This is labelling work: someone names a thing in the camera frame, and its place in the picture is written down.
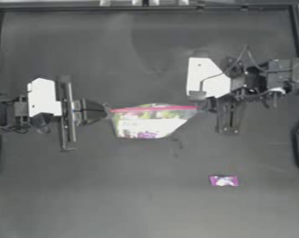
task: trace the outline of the black table surface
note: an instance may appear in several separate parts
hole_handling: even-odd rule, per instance
[[[10,12],[0,92],[36,76],[71,74],[75,97],[114,107],[187,104],[187,60],[216,62],[250,44],[259,61],[295,56],[287,11]],[[110,121],[79,128],[79,150],[59,135],[4,136],[0,238],[299,237],[299,169],[290,133],[299,98],[248,105],[242,131],[215,132],[199,114],[168,138],[118,139]],[[208,176],[240,186],[211,187]]]

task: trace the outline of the plastic bag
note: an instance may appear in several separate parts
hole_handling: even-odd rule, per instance
[[[170,136],[198,114],[198,107],[154,103],[114,109],[112,113],[119,138],[159,139]]]

